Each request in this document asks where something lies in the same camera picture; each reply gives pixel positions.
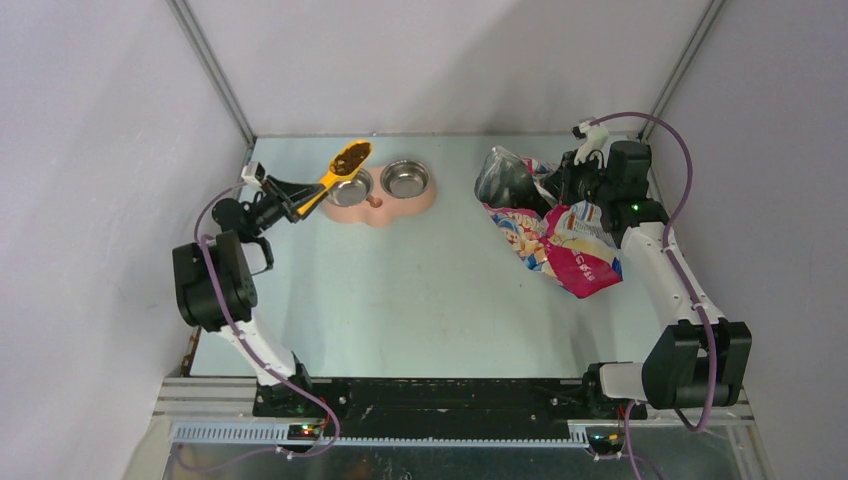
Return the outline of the yellow plastic food scoop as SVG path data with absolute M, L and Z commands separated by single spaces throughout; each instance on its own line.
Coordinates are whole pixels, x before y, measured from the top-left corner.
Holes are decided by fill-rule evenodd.
M 360 171 L 373 151 L 373 144 L 366 140 L 356 140 L 345 146 L 330 162 L 327 172 L 319 180 L 321 188 L 296 213 L 306 218 L 322 202 L 329 191 L 338 183 L 352 180 Z

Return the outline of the colourful cat food bag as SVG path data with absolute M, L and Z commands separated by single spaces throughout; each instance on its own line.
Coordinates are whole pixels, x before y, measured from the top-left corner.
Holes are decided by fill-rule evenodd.
M 586 298 L 622 282 L 622 262 L 601 209 L 560 203 L 543 187 L 553 175 L 551 166 L 495 146 L 475 180 L 475 198 L 525 268 Z

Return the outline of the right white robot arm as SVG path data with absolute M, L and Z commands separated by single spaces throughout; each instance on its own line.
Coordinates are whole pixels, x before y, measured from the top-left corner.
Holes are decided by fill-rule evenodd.
M 599 380 L 581 392 L 585 411 L 606 418 L 622 399 L 662 409 L 730 407 L 741 393 L 752 345 L 743 322 L 731 322 L 700 287 L 683 258 L 670 217 L 648 195 L 651 150 L 616 141 L 607 154 L 562 157 L 560 199 L 587 201 L 635 268 L 665 328 L 641 363 L 599 366 Z

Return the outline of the pink double pet feeder base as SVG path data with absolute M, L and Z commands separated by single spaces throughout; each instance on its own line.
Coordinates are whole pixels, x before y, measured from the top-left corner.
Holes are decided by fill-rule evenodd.
M 364 223 L 371 227 L 384 227 L 398 218 L 423 213 L 432 206 L 437 194 L 436 182 L 427 167 L 430 173 L 430 186 L 427 190 L 415 198 L 396 199 L 388 195 L 380 185 L 380 175 L 386 166 L 361 169 L 367 170 L 373 177 L 372 193 L 364 202 L 342 208 L 332 205 L 326 198 L 321 204 L 323 213 L 337 223 Z

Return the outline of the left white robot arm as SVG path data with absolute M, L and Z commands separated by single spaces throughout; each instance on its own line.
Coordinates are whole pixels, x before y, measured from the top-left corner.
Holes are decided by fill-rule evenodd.
M 255 315 L 254 279 L 275 264 L 264 233 L 282 219 L 301 220 L 298 208 L 321 196 L 316 184 L 244 178 L 202 208 L 192 241 L 171 252 L 176 303 L 183 321 L 234 348 L 252 369 L 259 390 L 279 390 L 278 404 L 297 417 L 312 411 L 316 390 L 297 355 L 270 340 Z

